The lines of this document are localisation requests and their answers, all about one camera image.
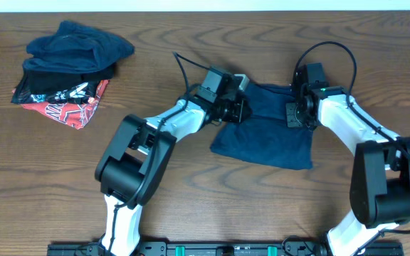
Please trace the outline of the navy blue shorts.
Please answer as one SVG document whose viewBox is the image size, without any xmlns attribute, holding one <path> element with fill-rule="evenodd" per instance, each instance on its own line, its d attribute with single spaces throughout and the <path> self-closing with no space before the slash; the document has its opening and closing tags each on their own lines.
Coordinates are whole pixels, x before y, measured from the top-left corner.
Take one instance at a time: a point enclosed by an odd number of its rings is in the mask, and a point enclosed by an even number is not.
<svg viewBox="0 0 410 256">
<path fill-rule="evenodd" d="M 312 168 L 308 128 L 289 128 L 285 106 L 295 101 L 286 86 L 251 83 L 245 91 L 252 114 L 240 124 L 227 123 L 210 150 L 215 154 L 282 169 Z"/>
</svg>

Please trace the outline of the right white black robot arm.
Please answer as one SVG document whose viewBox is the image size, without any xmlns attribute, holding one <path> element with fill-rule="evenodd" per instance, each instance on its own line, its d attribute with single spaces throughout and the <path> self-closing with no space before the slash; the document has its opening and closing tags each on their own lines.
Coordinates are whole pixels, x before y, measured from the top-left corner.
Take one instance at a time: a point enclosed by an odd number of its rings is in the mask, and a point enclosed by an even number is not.
<svg viewBox="0 0 410 256">
<path fill-rule="evenodd" d="M 321 255 L 362 255 L 410 221 L 410 137 L 386 129 L 342 87 L 294 85 L 289 127 L 327 127 L 351 151 L 350 212 L 326 234 Z"/>
</svg>

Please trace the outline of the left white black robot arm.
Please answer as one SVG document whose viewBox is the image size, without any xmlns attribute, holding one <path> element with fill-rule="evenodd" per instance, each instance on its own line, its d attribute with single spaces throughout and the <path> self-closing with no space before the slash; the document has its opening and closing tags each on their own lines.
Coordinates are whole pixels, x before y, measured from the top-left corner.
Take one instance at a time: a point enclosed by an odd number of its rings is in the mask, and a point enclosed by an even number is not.
<svg viewBox="0 0 410 256">
<path fill-rule="evenodd" d="M 153 117 L 127 115 L 95 170 L 107 205 L 104 255 L 131 255 L 140 243 L 143 206 L 158 189 L 177 142 L 204 126 L 240 124 L 251 116 L 244 74 L 210 67 L 204 81 L 188 87 L 175 105 Z"/>
</svg>

